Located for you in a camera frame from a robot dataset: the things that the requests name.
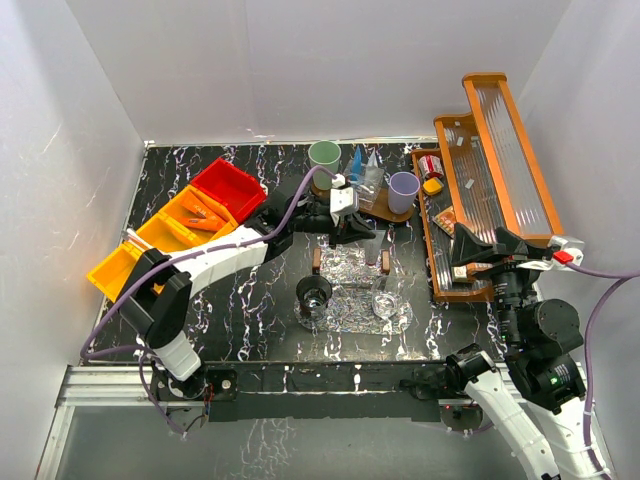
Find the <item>wood acrylic toothbrush stand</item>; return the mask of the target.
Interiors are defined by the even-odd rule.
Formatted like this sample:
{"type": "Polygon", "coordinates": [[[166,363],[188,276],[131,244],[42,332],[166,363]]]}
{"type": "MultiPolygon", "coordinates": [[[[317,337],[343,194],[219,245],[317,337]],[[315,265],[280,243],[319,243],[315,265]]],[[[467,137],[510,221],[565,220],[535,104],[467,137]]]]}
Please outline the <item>wood acrylic toothbrush stand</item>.
{"type": "Polygon", "coordinates": [[[380,277],[389,275],[391,267],[387,251],[380,252],[376,263],[369,265],[363,248],[316,247],[312,253],[312,272],[333,286],[368,288],[380,277]]]}

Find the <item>purple plastic cup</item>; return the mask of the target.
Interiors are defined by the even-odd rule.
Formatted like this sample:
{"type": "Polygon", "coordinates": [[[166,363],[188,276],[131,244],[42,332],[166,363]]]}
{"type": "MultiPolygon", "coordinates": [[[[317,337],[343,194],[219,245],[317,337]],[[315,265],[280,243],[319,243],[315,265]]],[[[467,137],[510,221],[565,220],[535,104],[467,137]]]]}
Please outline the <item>purple plastic cup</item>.
{"type": "Polygon", "coordinates": [[[410,172],[397,172],[389,179],[388,207],[394,214],[406,213],[420,190],[419,178],[410,172]]]}

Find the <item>blue toothpaste tube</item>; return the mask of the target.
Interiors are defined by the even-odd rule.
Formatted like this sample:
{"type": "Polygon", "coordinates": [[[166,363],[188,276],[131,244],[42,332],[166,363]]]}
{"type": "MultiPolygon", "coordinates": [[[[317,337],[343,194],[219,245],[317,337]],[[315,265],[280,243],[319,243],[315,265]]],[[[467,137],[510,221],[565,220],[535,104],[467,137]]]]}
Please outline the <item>blue toothpaste tube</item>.
{"type": "Polygon", "coordinates": [[[352,183],[358,183],[361,180],[362,176],[362,152],[360,146],[356,146],[356,150],[354,152],[353,160],[351,163],[351,168],[349,172],[349,180],[352,183]]]}

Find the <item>silver toothpaste tube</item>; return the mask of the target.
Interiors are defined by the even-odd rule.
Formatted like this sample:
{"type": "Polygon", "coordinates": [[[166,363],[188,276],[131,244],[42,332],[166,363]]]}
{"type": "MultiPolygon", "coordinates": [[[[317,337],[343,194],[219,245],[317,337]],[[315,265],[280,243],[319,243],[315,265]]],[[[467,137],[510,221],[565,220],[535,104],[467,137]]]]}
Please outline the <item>silver toothpaste tube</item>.
{"type": "Polygon", "coordinates": [[[373,150],[368,157],[368,161],[366,164],[367,172],[373,171],[374,169],[378,169],[378,156],[377,151],[373,150]]]}

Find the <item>black cup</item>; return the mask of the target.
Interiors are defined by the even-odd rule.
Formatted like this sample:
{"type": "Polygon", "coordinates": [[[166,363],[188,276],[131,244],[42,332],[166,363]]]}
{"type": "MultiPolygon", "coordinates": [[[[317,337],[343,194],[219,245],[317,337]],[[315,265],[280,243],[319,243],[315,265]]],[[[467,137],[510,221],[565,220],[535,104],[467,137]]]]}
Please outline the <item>black cup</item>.
{"type": "Polygon", "coordinates": [[[323,316],[332,295],[332,285],[325,277],[312,274],[302,278],[296,286],[301,317],[317,319],[323,316]]]}

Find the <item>clear drinking glass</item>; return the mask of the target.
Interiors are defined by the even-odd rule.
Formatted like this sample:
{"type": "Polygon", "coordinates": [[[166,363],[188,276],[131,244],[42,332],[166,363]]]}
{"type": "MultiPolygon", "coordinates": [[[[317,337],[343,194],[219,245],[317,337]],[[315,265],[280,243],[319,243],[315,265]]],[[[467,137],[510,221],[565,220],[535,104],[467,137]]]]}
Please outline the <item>clear drinking glass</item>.
{"type": "Polygon", "coordinates": [[[375,280],[371,288],[371,304],[373,313],[389,320],[401,310],[404,279],[396,276],[381,276],[375,280]]]}

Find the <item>green plastic cup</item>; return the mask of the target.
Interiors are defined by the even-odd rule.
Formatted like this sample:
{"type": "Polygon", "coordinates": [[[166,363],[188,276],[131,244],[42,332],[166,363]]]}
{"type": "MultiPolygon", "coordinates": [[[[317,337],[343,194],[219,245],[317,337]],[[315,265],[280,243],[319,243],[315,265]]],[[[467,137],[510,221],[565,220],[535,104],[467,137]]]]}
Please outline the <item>green plastic cup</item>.
{"type": "MultiPolygon", "coordinates": [[[[341,147],[332,141],[318,141],[313,143],[308,149],[311,166],[315,167],[320,165],[332,174],[338,172],[341,154],[341,147]]],[[[318,190],[330,190],[332,187],[332,178],[323,171],[317,171],[313,175],[313,183],[318,190]]]]}

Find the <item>orange toothpaste tube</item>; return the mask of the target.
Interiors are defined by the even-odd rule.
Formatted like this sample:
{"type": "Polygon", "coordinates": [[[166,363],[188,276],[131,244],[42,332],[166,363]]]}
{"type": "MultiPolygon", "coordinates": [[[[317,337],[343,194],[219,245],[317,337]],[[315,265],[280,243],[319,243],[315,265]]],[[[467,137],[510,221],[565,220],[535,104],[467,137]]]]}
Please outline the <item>orange toothpaste tube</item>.
{"type": "Polygon", "coordinates": [[[193,217],[184,217],[180,222],[190,228],[217,232],[220,231],[226,221],[214,211],[209,209],[197,197],[189,197],[181,202],[181,206],[193,214],[193,217]]]}

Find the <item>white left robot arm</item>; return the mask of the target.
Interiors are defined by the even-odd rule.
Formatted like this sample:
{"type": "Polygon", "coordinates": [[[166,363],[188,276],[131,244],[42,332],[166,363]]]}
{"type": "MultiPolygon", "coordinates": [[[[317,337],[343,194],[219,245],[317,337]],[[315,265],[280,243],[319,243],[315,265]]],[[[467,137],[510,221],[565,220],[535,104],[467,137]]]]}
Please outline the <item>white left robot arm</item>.
{"type": "Polygon", "coordinates": [[[372,228],[358,213],[357,190],[348,180],[337,175],[326,198],[309,191],[311,182],[310,175],[290,179],[217,240],[171,254],[153,248],[136,262],[114,307],[142,336],[182,397],[197,398],[207,383],[201,357],[184,331],[193,296],[282,255],[298,232],[326,235],[331,246],[373,238],[372,228]]]}

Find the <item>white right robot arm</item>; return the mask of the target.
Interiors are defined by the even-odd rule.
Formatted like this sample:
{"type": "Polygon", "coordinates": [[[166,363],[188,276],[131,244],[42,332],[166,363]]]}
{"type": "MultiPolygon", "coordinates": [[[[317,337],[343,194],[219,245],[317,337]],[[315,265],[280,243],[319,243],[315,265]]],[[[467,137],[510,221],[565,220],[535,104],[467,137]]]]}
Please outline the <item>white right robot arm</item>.
{"type": "Polygon", "coordinates": [[[506,368],[471,344],[447,357],[447,388],[482,409],[528,478],[609,479],[587,386],[571,356],[584,344],[579,314],[564,300],[537,299],[533,288],[546,271],[580,266],[584,244],[554,235],[540,247],[504,227],[494,235],[487,243],[456,224],[451,263],[483,265],[475,276],[492,286],[506,368]]]}

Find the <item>white toothbrush box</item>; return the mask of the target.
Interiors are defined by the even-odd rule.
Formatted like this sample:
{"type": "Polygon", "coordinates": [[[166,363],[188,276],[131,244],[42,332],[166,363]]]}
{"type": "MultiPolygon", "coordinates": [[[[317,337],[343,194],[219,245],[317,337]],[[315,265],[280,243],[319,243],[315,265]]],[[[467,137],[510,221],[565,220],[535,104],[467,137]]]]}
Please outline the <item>white toothbrush box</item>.
{"type": "Polygon", "coordinates": [[[467,282],[468,281],[467,268],[465,266],[453,267],[452,279],[454,282],[467,282]]]}

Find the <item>glittery oval mat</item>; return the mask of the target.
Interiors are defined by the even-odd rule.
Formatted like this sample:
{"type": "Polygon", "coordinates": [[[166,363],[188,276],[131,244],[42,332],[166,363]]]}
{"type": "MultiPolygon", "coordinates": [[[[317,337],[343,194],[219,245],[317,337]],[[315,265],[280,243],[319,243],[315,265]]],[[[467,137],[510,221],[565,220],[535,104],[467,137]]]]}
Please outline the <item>glittery oval mat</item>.
{"type": "Polygon", "coordinates": [[[298,300],[294,304],[297,321],[314,333],[354,333],[392,336],[404,332],[414,319],[410,302],[404,303],[398,314],[384,320],[373,313],[371,287],[343,287],[336,285],[323,316],[317,319],[303,319],[298,300]]]}

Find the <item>red white small box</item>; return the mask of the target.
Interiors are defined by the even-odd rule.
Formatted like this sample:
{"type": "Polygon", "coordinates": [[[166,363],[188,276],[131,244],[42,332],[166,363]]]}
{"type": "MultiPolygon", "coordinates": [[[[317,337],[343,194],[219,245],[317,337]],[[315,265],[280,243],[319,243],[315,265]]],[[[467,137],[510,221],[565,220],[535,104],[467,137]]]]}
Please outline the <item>red white small box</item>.
{"type": "Polygon", "coordinates": [[[418,167],[422,177],[427,180],[431,178],[442,179],[444,169],[441,159],[436,155],[423,155],[418,159],[418,167]]]}

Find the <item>orange plastic organizer bin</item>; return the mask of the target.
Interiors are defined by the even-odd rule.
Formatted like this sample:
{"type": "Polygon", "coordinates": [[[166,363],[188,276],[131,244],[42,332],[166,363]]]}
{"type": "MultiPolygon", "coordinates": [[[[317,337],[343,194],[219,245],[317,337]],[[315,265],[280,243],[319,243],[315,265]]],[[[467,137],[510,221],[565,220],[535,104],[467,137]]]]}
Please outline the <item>orange plastic organizer bin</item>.
{"type": "Polygon", "coordinates": [[[114,302],[144,251],[157,248],[168,254],[189,250],[228,235],[238,226],[225,205],[203,191],[187,186],[135,231],[137,240],[125,239],[87,274],[87,278],[114,302]],[[197,217],[194,213],[195,200],[222,219],[219,230],[202,230],[186,225],[188,219],[197,217]]]}

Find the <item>black front mounting rail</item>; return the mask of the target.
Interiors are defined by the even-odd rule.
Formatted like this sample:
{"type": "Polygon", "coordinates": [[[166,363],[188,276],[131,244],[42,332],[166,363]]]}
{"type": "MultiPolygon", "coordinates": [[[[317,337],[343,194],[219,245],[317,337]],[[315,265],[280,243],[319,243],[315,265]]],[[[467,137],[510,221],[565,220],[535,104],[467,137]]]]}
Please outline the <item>black front mounting rail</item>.
{"type": "Polygon", "coordinates": [[[194,406],[209,422],[255,419],[408,419],[475,430],[486,420],[451,386],[441,361],[208,362],[192,392],[154,368],[151,388],[169,406],[194,406]]]}

